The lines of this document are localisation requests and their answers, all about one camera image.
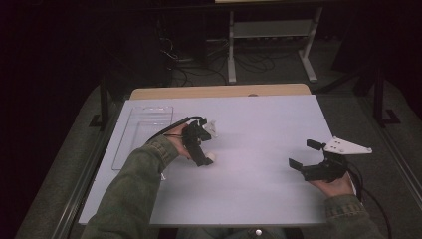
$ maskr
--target white tabletop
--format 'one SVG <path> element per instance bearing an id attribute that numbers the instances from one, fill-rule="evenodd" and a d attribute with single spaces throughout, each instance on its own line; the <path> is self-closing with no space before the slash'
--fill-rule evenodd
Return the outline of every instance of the white tabletop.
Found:
<path id="1" fill-rule="evenodd" d="M 127 101 L 105 152 L 80 223 L 96 213 L 134 108 L 172 108 L 172 121 L 201 116 L 216 121 L 219 136 L 202 142 L 215 163 L 197 167 L 179 157 L 166 169 L 150 224 L 157 226 L 313 225 L 325 223 L 324 196 L 289 168 L 323 160 L 307 139 L 326 142 L 331 133 L 315 96 L 164 99 Z"/>

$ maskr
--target hand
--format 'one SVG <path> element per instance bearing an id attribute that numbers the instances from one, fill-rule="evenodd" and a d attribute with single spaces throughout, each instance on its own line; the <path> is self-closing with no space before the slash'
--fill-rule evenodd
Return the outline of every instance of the hand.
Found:
<path id="1" fill-rule="evenodd" d="M 190 159 L 191 158 L 190 154 L 186 150 L 186 148 L 183 146 L 183 142 L 182 142 L 182 130 L 185 127 L 187 127 L 186 123 L 169 130 L 164 135 L 174 145 L 174 147 L 177 149 L 177 152 L 179 153 L 179 155 L 185 156 L 185 157 L 187 157 L 187 159 Z"/>
<path id="2" fill-rule="evenodd" d="M 342 178 L 336 179 L 330 183 L 318 180 L 310 181 L 310 184 L 319 188 L 327 197 L 354 194 L 348 173 L 345 173 Z"/>

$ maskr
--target white metal stand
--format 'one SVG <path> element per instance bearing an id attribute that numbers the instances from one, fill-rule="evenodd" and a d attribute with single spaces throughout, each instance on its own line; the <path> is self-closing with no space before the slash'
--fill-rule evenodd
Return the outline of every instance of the white metal stand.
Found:
<path id="1" fill-rule="evenodd" d="M 299 50 L 302 64 L 307 72 L 310 82 L 317 82 L 317 75 L 308 58 L 311 46 L 317 32 L 322 8 L 316 9 L 313 19 L 306 20 L 287 20 L 287 21 L 266 21 L 266 22 L 235 22 L 234 13 L 230 12 L 229 26 L 229 58 L 228 72 L 229 84 L 236 84 L 236 68 L 234 60 L 234 39 L 235 38 L 259 38 L 259 37 L 308 37 L 304 48 Z"/>

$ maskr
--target green sleeve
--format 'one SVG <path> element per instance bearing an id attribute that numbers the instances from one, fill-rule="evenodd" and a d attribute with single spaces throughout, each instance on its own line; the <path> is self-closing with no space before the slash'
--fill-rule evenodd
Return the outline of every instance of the green sleeve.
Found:
<path id="1" fill-rule="evenodd" d="M 341 195 L 327 199 L 325 212 L 333 238 L 384 238 L 354 195 Z"/>
<path id="2" fill-rule="evenodd" d="M 146 238 L 160 173 L 177 155 L 162 135 L 132 152 L 82 238 Z"/>

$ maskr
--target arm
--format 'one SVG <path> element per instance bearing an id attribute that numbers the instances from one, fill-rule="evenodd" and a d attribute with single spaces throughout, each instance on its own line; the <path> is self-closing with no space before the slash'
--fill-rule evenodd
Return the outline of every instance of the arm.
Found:
<path id="1" fill-rule="evenodd" d="M 328 199 L 325 201 L 326 220 L 333 238 L 381 239 L 384 238 L 370 220 L 362 204 L 354 196 L 350 178 L 346 173 L 334 182 L 312 181 Z"/>
<path id="2" fill-rule="evenodd" d="M 185 126 L 172 131 L 180 134 Z M 163 135 L 131 153 L 82 238 L 146 238 L 160 173 L 179 154 L 189 156 L 181 140 Z"/>

